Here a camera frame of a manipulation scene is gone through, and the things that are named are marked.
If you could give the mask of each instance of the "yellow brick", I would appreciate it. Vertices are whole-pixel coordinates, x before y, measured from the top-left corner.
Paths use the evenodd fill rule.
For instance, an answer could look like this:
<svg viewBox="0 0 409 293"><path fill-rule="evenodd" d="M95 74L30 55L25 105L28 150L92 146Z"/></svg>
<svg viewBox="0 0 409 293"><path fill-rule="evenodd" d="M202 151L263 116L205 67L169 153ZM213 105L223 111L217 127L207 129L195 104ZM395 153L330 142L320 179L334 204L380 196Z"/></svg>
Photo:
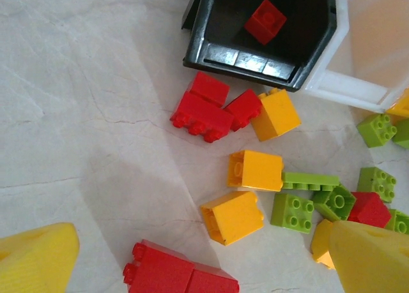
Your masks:
<svg viewBox="0 0 409 293"><path fill-rule="evenodd" d="M279 192L282 188L282 158L257 151L230 155L228 186Z"/></svg>
<svg viewBox="0 0 409 293"><path fill-rule="evenodd" d="M301 120L286 90L273 89L270 95L259 95L263 108L251 125L260 141L283 135L300 126Z"/></svg>
<svg viewBox="0 0 409 293"><path fill-rule="evenodd" d="M263 227L263 213L252 192L231 192L200 207L211 239L223 245L240 240Z"/></svg>
<svg viewBox="0 0 409 293"><path fill-rule="evenodd" d="M75 228L58 223L0 239L1 293L63 293L79 252Z"/></svg>
<svg viewBox="0 0 409 293"><path fill-rule="evenodd" d="M329 253L331 229L332 223L328 220L323 220L318 224L314 233L313 242L311 243L311 251L315 262L322 263L329 269L335 269Z"/></svg>
<svg viewBox="0 0 409 293"><path fill-rule="evenodd" d="M409 88L407 88L400 99L391 107L387 113L395 116L409 117Z"/></svg>
<svg viewBox="0 0 409 293"><path fill-rule="evenodd" d="M408 292L406 234L336 221L330 234L330 254L346 293Z"/></svg>

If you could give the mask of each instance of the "white marble surface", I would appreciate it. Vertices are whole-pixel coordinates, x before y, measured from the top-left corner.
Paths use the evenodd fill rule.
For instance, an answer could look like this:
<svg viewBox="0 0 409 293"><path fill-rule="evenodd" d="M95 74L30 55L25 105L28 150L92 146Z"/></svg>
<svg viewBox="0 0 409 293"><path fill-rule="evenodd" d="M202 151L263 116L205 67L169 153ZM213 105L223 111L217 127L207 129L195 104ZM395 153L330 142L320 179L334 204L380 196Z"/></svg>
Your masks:
<svg viewBox="0 0 409 293"><path fill-rule="evenodd" d="M187 2L0 1L0 236L73 222L81 253L68 293L126 292L121 270L142 238L221 266L242 292L342 292L312 261L311 235L268 224L273 193L259 193L265 228L228 247L209 239L197 207L229 191L228 155L254 149L351 190L376 165L396 176L393 206L409 212L408 152L369 150L355 129L363 113L302 94L291 97L303 125L264 143L250 126L212 145L173 128L195 75L181 65ZM219 78L229 99L263 89Z"/></svg>

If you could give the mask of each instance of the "yellow plastic toy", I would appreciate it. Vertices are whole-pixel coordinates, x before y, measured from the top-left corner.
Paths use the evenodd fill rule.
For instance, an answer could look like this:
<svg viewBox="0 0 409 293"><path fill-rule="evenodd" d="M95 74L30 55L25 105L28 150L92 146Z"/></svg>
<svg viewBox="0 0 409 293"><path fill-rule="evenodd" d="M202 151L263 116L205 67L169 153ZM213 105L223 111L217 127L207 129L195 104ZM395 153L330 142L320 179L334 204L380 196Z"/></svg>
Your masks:
<svg viewBox="0 0 409 293"><path fill-rule="evenodd" d="M260 141L278 137L301 124L286 90L272 89L270 95L259 95L263 108L251 125Z"/></svg>
<svg viewBox="0 0 409 293"><path fill-rule="evenodd" d="M63 293L79 252L71 223L0 239L1 293Z"/></svg>
<svg viewBox="0 0 409 293"><path fill-rule="evenodd" d="M209 236L223 245L263 228L263 213L252 192L231 192L200 206Z"/></svg>
<svg viewBox="0 0 409 293"><path fill-rule="evenodd" d="M257 151L239 151L230 155L228 186L243 186L279 192L282 188L282 158Z"/></svg>
<svg viewBox="0 0 409 293"><path fill-rule="evenodd" d="M400 99L386 113L401 117L409 117L409 87L404 91Z"/></svg>
<svg viewBox="0 0 409 293"><path fill-rule="evenodd" d="M318 224L311 243L311 251L315 262L322 263L329 269L335 269L329 253L331 229L332 222L328 220L323 220Z"/></svg>
<svg viewBox="0 0 409 293"><path fill-rule="evenodd" d="M409 292L409 236L337 221L329 249L346 293Z"/></svg>

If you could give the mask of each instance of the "building block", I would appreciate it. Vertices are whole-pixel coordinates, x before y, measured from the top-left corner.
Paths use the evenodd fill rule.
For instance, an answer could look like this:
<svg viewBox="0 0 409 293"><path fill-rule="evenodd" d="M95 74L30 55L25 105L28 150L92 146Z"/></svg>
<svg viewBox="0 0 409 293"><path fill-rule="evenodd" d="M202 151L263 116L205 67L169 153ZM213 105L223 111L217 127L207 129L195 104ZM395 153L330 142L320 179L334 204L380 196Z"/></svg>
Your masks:
<svg viewBox="0 0 409 293"><path fill-rule="evenodd" d="M339 185L338 176L283 172L283 189L332 191Z"/></svg>
<svg viewBox="0 0 409 293"><path fill-rule="evenodd" d="M195 263L186 293L238 293L238 281L222 269Z"/></svg>
<svg viewBox="0 0 409 293"><path fill-rule="evenodd" d="M185 293L194 264L181 253L142 240L132 250L123 276L129 293Z"/></svg>
<svg viewBox="0 0 409 293"><path fill-rule="evenodd" d="M71 223L1 238L1 293L64 293L78 252L79 240Z"/></svg>
<svg viewBox="0 0 409 293"><path fill-rule="evenodd" d="M233 116L200 97L185 92L171 121L173 126L186 127L191 135L203 135L206 142L212 143L229 133Z"/></svg>
<svg viewBox="0 0 409 293"><path fill-rule="evenodd" d="M251 125L260 141L269 140L296 128L301 120L286 90L273 89L259 95L263 108Z"/></svg>
<svg viewBox="0 0 409 293"><path fill-rule="evenodd" d="M203 73L196 74L195 79L190 83L189 92L214 104L216 107L223 107L228 97L230 87L227 84Z"/></svg>
<svg viewBox="0 0 409 293"><path fill-rule="evenodd" d="M373 114L359 123L357 128L367 147L384 146L397 132L387 114Z"/></svg>
<svg viewBox="0 0 409 293"><path fill-rule="evenodd" d="M409 236L338 221L330 255L346 293L408 292Z"/></svg>
<svg viewBox="0 0 409 293"><path fill-rule="evenodd" d="M395 127L397 132L392 141L403 148L409 149L409 119L398 122Z"/></svg>
<svg viewBox="0 0 409 293"><path fill-rule="evenodd" d="M343 185L332 191L315 192L313 202L315 210L332 222L346 221L357 199Z"/></svg>
<svg viewBox="0 0 409 293"><path fill-rule="evenodd" d="M395 197L396 179L377 167L363 167L360 170L358 192L375 192L384 202L392 202Z"/></svg>
<svg viewBox="0 0 409 293"><path fill-rule="evenodd" d="M322 263L329 269L335 269L329 252L331 229L332 222L328 220L322 220L317 225L311 243L311 252L315 262Z"/></svg>
<svg viewBox="0 0 409 293"><path fill-rule="evenodd" d="M230 155L228 186L281 191L282 158L257 151L239 151Z"/></svg>
<svg viewBox="0 0 409 293"><path fill-rule="evenodd" d="M266 45L279 33L287 21L269 0L264 0L244 25L244 28L261 44Z"/></svg>
<svg viewBox="0 0 409 293"><path fill-rule="evenodd" d="M389 209L392 215L385 229L393 230L401 234L409 234L409 216L396 209Z"/></svg>
<svg viewBox="0 0 409 293"><path fill-rule="evenodd" d="M225 111L235 117L231 129L237 131L240 128L246 127L250 124L250 119L260 115L262 106L256 93L251 89L246 90L246 92L224 108Z"/></svg>
<svg viewBox="0 0 409 293"><path fill-rule="evenodd" d="M252 192L231 192L200 206L209 236L230 245L263 227L263 213Z"/></svg>
<svg viewBox="0 0 409 293"><path fill-rule="evenodd" d="M348 221L385 228L392 216L379 195L375 192L353 192L352 195L357 201Z"/></svg>
<svg viewBox="0 0 409 293"><path fill-rule="evenodd" d="M409 117L409 87L387 113L401 117Z"/></svg>
<svg viewBox="0 0 409 293"><path fill-rule="evenodd" d="M309 234L314 204L290 194L275 194L271 224Z"/></svg>

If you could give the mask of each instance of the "green building block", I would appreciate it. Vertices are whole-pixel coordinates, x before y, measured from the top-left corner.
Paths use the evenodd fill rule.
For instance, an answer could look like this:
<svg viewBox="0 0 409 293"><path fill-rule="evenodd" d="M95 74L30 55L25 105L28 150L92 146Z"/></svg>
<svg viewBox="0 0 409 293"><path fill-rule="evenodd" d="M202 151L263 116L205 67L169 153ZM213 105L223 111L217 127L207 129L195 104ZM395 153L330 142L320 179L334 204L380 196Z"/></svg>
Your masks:
<svg viewBox="0 0 409 293"><path fill-rule="evenodd" d="M332 191L315 192L313 202L315 209L324 218L334 221L346 221L357 199L343 185Z"/></svg>
<svg viewBox="0 0 409 293"><path fill-rule="evenodd" d="M358 192L376 192L384 202L392 202L395 197L396 179L377 167L363 167L360 170Z"/></svg>
<svg viewBox="0 0 409 293"><path fill-rule="evenodd" d="M283 172L283 189L332 191L339 185L338 176Z"/></svg>
<svg viewBox="0 0 409 293"><path fill-rule="evenodd" d="M291 194L275 194L271 225L309 234L314 204Z"/></svg>
<svg viewBox="0 0 409 293"><path fill-rule="evenodd" d="M357 128L367 147L384 146L397 132L387 114L373 114L359 123Z"/></svg>
<svg viewBox="0 0 409 293"><path fill-rule="evenodd" d="M386 229L409 235L409 216L396 209L389 209L392 215Z"/></svg>
<svg viewBox="0 0 409 293"><path fill-rule="evenodd" d="M398 122L396 129L397 133L392 141L403 148L409 149L409 119Z"/></svg>

